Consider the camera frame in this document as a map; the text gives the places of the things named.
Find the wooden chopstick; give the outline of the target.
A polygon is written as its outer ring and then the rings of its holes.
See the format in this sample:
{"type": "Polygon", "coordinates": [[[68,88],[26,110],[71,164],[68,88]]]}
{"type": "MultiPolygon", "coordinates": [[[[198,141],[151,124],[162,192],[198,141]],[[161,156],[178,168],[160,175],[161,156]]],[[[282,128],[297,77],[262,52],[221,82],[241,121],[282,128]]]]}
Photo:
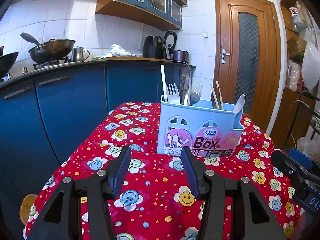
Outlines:
{"type": "Polygon", "coordinates": [[[216,81],[216,87],[217,87],[217,91],[218,91],[218,94],[219,94],[218,98],[219,98],[220,109],[224,111],[225,109],[224,109],[221,89],[220,89],[220,85],[219,85],[218,81],[216,81]]]}
{"type": "Polygon", "coordinates": [[[213,84],[210,85],[211,87],[211,90],[212,90],[212,96],[213,96],[213,100],[212,100],[212,106],[213,106],[213,109],[217,109],[219,110],[220,107],[219,107],[219,103],[218,103],[218,100],[217,100],[217,97],[216,97],[216,93],[215,93],[215,90],[214,90],[214,87],[213,87],[213,84]]]}

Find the white plastic spoon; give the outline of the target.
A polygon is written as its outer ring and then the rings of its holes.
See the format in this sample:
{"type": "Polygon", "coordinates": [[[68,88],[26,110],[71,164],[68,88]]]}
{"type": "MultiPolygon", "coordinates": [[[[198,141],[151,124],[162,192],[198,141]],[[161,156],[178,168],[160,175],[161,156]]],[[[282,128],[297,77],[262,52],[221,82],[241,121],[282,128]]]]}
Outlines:
{"type": "Polygon", "coordinates": [[[245,101],[246,101],[245,94],[240,95],[233,109],[233,112],[235,114],[238,114],[243,109],[245,101]]]}

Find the white plastic fork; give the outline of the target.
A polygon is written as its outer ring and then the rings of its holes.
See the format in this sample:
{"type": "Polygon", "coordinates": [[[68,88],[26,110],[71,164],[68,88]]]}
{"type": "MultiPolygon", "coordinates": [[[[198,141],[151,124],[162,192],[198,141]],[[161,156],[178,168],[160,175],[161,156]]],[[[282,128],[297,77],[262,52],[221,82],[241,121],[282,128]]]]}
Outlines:
{"type": "Polygon", "coordinates": [[[179,105],[181,103],[178,88],[175,83],[166,85],[167,100],[169,103],[179,105]]]}

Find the metal fork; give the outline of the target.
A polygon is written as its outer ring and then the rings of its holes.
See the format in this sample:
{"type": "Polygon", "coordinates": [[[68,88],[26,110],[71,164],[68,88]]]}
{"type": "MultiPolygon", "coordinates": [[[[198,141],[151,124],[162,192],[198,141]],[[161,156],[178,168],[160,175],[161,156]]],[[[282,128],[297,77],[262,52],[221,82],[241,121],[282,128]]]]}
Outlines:
{"type": "Polygon", "coordinates": [[[190,105],[194,105],[197,103],[202,94],[203,84],[199,81],[195,81],[191,88],[191,94],[190,94],[190,105]]]}

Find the white chopstick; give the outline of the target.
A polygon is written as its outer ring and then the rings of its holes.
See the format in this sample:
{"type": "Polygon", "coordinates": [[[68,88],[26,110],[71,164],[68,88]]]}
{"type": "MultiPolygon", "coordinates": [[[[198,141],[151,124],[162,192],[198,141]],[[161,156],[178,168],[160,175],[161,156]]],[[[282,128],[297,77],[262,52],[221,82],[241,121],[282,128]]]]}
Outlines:
{"type": "Polygon", "coordinates": [[[165,80],[165,71],[164,71],[164,65],[160,65],[161,68],[161,77],[162,77],[162,87],[163,87],[163,96],[164,96],[164,101],[168,101],[167,97],[167,86],[166,86],[166,80],[165,80]]]}

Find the blue kitchen base cabinets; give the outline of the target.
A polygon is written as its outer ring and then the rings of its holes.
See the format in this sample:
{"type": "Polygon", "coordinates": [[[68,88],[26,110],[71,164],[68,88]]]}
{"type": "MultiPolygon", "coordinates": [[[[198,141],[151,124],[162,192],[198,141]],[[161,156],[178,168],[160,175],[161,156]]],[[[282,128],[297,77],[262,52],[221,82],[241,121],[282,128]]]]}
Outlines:
{"type": "Polygon", "coordinates": [[[125,102],[159,102],[161,79],[179,84],[185,64],[104,59],[60,64],[1,84],[1,171],[25,196],[125,102]]]}

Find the black metal chair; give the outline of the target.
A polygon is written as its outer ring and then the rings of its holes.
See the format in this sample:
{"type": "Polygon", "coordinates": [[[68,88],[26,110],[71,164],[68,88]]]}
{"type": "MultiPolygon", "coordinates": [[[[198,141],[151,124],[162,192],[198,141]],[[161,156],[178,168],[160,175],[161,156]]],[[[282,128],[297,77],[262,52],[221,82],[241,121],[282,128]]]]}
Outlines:
{"type": "Polygon", "coordinates": [[[319,97],[310,91],[299,92],[298,99],[294,100],[290,106],[287,119],[288,132],[282,143],[281,149],[288,151],[297,148],[298,139],[307,136],[310,140],[315,140],[319,135],[319,111],[315,109],[319,97]]]}

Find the red smiley flower tablecloth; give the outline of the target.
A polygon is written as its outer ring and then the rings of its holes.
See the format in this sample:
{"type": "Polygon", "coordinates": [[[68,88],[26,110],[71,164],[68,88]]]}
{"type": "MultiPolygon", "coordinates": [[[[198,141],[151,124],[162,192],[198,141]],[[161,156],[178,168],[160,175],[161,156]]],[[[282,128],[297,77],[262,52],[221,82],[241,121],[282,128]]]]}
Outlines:
{"type": "MultiPolygon", "coordinates": [[[[204,203],[191,194],[181,159],[157,154],[160,105],[128,102],[113,111],[53,173],[30,208],[23,237],[28,237],[44,204],[65,177],[82,179],[105,168],[123,146],[132,161],[120,197],[108,203],[117,239],[193,239],[204,203]]],[[[223,177],[248,177],[291,237],[303,209],[294,203],[295,189],[270,161],[272,139],[243,116],[240,141],[229,157],[205,158],[206,168],[223,177]]]]}

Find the light blue utensil holder box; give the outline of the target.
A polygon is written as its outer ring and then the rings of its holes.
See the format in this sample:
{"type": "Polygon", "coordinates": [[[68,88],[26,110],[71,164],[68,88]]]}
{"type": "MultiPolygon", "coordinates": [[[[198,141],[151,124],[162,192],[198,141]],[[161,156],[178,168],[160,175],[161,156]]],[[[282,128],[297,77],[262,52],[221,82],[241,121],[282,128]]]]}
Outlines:
{"type": "Polygon", "coordinates": [[[214,109],[209,100],[177,105],[161,98],[157,153],[180,157],[182,148],[189,147],[200,158],[232,155],[245,129],[243,111],[234,113],[231,103],[223,106],[223,110],[214,109]]]}

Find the wooden shelf unit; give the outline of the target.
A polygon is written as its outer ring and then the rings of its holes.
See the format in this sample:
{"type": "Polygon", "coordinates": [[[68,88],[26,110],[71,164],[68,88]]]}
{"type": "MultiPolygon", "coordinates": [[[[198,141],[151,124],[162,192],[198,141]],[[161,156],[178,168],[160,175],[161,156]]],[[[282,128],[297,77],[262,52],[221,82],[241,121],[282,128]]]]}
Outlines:
{"type": "Polygon", "coordinates": [[[299,92],[310,91],[318,95],[318,88],[307,89],[302,78],[302,63],[308,41],[319,48],[319,28],[302,0],[276,0],[281,33],[280,96],[276,107],[271,138],[281,148],[288,132],[287,119],[290,106],[299,92]]]}

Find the white plastic bag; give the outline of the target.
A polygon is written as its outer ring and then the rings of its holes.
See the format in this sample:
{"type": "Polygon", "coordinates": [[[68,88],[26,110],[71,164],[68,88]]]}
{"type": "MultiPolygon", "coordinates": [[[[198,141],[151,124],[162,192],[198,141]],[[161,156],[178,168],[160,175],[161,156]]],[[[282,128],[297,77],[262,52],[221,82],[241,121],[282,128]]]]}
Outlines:
{"type": "Polygon", "coordinates": [[[319,50],[312,41],[308,41],[302,63],[302,78],[307,89],[313,89],[320,77],[319,50]]]}

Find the wooden door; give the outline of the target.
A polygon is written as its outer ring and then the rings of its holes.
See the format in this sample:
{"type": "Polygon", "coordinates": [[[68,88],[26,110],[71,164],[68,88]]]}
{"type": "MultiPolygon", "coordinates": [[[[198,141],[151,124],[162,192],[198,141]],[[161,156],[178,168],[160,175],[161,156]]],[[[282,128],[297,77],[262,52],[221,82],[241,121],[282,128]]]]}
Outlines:
{"type": "Polygon", "coordinates": [[[245,94],[244,114],[267,130],[279,87],[281,47],[275,6],[267,0],[215,0],[214,82],[223,102],[245,94]],[[221,64],[221,50],[230,56],[221,64]]]}

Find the gas stove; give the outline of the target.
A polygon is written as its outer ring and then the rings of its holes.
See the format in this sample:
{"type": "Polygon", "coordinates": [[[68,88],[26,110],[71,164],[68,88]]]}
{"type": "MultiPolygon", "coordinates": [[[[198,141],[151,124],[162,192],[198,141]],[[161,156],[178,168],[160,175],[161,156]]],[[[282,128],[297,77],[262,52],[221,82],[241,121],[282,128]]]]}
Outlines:
{"type": "Polygon", "coordinates": [[[35,64],[33,64],[33,67],[34,67],[35,70],[38,70],[38,69],[51,67],[51,66],[55,66],[55,65],[58,65],[58,64],[64,64],[64,63],[70,63],[69,59],[67,59],[65,57],[65,58],[63,58],[61,60],[49,61],[49,62],[45,62],[45,63],[35,63],[35,64]]]}

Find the steel kettle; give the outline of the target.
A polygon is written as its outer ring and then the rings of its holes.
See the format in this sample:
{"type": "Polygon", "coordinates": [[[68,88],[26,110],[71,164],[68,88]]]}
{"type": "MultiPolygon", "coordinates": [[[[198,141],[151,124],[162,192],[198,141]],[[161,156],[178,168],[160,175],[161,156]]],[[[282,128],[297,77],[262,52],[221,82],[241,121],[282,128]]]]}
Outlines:
{"type": "Polygon", "coordinates": [[[67,57],[68,62],[85,62],[90,56],[89,50],[84,47],[75,47],[71,51],[71,57],[67,57]]]}

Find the dark rice cooker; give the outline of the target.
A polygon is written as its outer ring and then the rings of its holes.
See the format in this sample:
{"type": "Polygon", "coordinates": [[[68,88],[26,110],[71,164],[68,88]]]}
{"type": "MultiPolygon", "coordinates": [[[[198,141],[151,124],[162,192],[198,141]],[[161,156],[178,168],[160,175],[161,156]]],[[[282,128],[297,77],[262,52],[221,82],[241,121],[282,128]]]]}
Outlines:
{"type": "Polygon", "coordinates": [[[182,61],[185,63],[189,63],[190,54],[187,51],[183,50],[170,50],[170,59],[174,61],[182,61]]]}

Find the white cloth on counter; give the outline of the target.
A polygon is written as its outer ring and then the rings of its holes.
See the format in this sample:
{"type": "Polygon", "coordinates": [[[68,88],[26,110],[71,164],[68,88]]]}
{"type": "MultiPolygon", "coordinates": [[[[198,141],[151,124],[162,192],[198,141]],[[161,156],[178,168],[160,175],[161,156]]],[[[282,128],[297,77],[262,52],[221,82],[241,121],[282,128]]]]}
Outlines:
{"type": "Polygon", "coordinates": [[[113,44],[109,51],[101,56],[101,58],[107,57],[136,57],[136,54],[131,54],[123,49],[120,45],[113,44]]]}

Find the steel wok on stove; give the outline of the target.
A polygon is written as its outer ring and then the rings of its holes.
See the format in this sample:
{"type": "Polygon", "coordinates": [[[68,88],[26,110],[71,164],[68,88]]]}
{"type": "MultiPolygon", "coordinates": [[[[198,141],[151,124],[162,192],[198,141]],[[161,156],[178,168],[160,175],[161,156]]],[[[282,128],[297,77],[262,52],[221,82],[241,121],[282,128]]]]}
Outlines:
{"type": "Polygon", "coordinates": [[[21,33],[21,38],[35,46],[29,49],[31,59],[36,63],[46,63],[65,58],[73,49],[76,41],[69,39],[51,39],[40,43],[35,37],[28,33],[21,33]]]}

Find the black air fryer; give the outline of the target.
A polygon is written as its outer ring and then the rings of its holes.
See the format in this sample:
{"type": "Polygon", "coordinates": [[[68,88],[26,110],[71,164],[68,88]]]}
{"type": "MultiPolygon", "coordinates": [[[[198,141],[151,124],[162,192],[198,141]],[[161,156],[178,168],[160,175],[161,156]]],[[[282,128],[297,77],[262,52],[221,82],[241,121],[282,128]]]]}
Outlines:
{"type": "Polygon", "coordinates": [[[164,37],[151,35],[147,36],[143,45],[143,57],[154,59],[170,59],[169,49],[164,37]]]}

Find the black white round appliance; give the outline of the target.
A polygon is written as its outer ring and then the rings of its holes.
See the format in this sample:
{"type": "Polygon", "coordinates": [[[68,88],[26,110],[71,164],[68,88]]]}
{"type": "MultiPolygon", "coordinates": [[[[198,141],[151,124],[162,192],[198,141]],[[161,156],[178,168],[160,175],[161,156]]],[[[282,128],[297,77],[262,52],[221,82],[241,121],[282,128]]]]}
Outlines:
{"type": "Polygon", "coordinates": [[[169,50],[174,50],[177,42],[177,34],[174,31],[167,31],[164,35],[165,43],[169,50]]]}

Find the black wok at left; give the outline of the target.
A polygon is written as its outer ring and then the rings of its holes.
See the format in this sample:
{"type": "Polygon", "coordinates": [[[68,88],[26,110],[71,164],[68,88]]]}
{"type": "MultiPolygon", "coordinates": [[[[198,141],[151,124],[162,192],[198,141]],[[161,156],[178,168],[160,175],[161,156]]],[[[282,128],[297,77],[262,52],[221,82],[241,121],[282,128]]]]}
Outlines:
{"type": "Polygon", "coordinates": [[[19,52],[13,52],[13,53],[4,55],[3,51],[4,51],[4,47],[1,46],[1,56],[0,56],[1,78],[5,77],[8,74],[9,70],[11,70],[19,54],[19,52]]]}

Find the blue wall cabinet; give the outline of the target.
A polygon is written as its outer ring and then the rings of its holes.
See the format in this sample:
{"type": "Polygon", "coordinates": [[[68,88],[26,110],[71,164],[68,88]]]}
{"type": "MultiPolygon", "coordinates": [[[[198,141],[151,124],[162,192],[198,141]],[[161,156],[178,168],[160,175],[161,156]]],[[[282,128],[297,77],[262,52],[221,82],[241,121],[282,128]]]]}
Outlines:
{"type": "Polygon", "coordinates": [[[161,30],[182,28],[187,0],[97,0],[97,14],[144,23],[161,30]]]}

